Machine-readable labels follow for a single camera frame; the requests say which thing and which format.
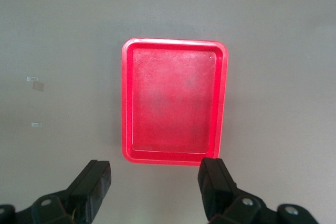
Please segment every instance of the screw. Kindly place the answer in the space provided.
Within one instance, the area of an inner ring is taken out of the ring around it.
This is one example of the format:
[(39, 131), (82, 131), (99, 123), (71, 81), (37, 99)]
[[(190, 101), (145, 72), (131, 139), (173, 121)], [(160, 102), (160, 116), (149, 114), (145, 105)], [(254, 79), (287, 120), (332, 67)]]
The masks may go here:
[(296, 210), (296, 208), (294, 208), (294, 207), (290, 207), (290, 206), (288, 206), (288, 207), (285, 207), (285, 210), (286, 210), (286, 212), (289, 213), (290, 215), (298, 215), (298, 214), (299, 214), (299, 211)]
[(45, 199), (44, 201), (42, 201), (41, 206), (42, 206), (42, 207), (44, 207), (44, 206), (48, 206), (50, 203), (51, 203), (51, 200), (50, 200), (50, 199)]
[(246, 206), (253, 206), (253, 201), (251, 199), (249, 199), (249, 198), (244, 198), (243, 199), (243, 203)]

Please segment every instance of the red plastic tray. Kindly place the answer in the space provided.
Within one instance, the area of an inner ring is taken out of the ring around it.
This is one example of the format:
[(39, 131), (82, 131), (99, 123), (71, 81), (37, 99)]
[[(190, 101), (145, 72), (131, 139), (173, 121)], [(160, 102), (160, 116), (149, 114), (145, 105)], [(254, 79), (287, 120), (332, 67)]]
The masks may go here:
[(228, 52), (217, 41), (133, 38), (122, 48), (122, 152), (134, 163), (218, 157)]

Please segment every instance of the gray table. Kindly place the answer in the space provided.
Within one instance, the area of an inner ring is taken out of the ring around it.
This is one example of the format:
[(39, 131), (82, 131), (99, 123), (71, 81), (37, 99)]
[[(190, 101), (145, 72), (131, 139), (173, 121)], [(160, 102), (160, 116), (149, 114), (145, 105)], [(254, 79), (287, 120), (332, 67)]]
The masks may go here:
[(106, 159), (112, 185), (95, 223), (206, 222), (198, 167), (121, 154), (131, 37), (224, 43), (220, 156), (234, 180), (271, 209), (290, 202), (334, 223), (336, 0), (0, 0), (1, 204), (24, 209)]

